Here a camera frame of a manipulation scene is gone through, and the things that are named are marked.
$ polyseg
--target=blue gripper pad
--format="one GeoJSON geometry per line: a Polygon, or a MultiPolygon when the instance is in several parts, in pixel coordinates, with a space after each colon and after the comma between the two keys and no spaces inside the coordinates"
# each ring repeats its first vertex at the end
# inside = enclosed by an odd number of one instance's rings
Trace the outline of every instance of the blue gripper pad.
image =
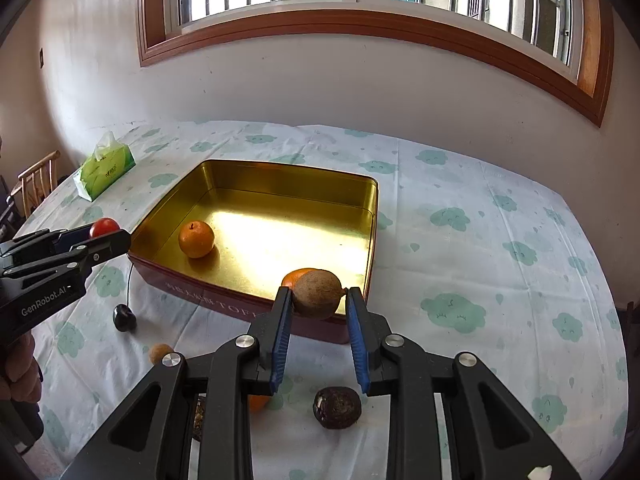
{"type": "Polygon", "coordinates": [[[349,330],[349,340],[351,344],[351,355],[353,355],[353,366],[356,370],[356,379],[362,388],[362,393],[369,391],[369,355],[364,345],[360,320],[354,304],[353,298],[347,294],[347,329],[349,330]]]}
{"type": "Polygon", "coordinates": [[[291,293],[287,294],[287,298],[280,314],[280,322],[278,323],[278,332],[276,341],[273,345],[273,353],[271,357],[271,377],[269,386],[271,393],[278,391],[278,387],[284,377],[284,366],[287,361],[287,349],[289,348],[289,337],[291,336],[291,320],[293,316],[293,306],[291,304],[291,293]]]}

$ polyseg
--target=kiwi fruit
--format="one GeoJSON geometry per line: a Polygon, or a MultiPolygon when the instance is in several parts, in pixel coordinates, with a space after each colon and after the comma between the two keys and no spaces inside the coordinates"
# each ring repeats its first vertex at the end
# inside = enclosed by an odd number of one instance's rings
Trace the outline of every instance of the kiwi fruit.
{"type": "Polygon", "coordinates": [[[292,289],[293,307],[300,316],[327,319],[335,314],[344,296],[338,277],[328,270],[310,270],[299,277],[292,289]]]}

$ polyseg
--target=red tomato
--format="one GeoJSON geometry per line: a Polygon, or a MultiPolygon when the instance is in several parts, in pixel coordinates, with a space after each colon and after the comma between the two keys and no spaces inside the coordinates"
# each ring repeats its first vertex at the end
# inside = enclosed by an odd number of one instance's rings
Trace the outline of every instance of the red tomato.
{"type": "Polygon", "coordinates": [[[120,228],[113,218],[100,218],[96,220],[89,230],[89,238],[97,238],[107,233],[113,233],[120,228]]]}

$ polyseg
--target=metal screw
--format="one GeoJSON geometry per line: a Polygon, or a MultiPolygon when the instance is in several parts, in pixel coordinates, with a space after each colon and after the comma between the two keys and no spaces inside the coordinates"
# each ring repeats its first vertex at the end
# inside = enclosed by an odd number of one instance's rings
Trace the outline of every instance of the metal screw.
{"type": "Polygon", "coordinates": [[[180,354],[171,352],[170,354],[165,355],[162,358],[162,364],[169,367],[180,364],[180,354]]]}
{"type": "Polygon", "coordinates": [[[404,337],[398,334],[390,334],[385,337],[385,343],[388,346],[398,347],[404,344],[404,337]]]}
{"type": "Polygon", "coordinates": [[[255,343],[254,337],[248,334],[240,335],[236,338],[236,346],[240,348],[249,348],[249,346],[253,346],[254,343],[255,343]]]}
{"type": "Polygon", "coordinates": [[[458,361],[460,361],[461,365],[471,368],[472,366],[476,366],[478,359],[476,359],[475,355],[465,352],[463,354],[460,354],[460,356],[458,357],[458,361]]]}

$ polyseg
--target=human hand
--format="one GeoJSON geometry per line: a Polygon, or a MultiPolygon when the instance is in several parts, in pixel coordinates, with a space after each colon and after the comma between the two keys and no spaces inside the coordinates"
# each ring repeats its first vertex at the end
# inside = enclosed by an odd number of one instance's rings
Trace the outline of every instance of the human hand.
{"type": "Polygon", "coordinates": [[[9,351],[4,363],[4,373],[11,381],[8,384],[0,376],[0,400],[38,402],[42,395],[42,385],[38,373],[38,363],[33,358],[35,340],[31,330],[20,336],[9,351]]]}

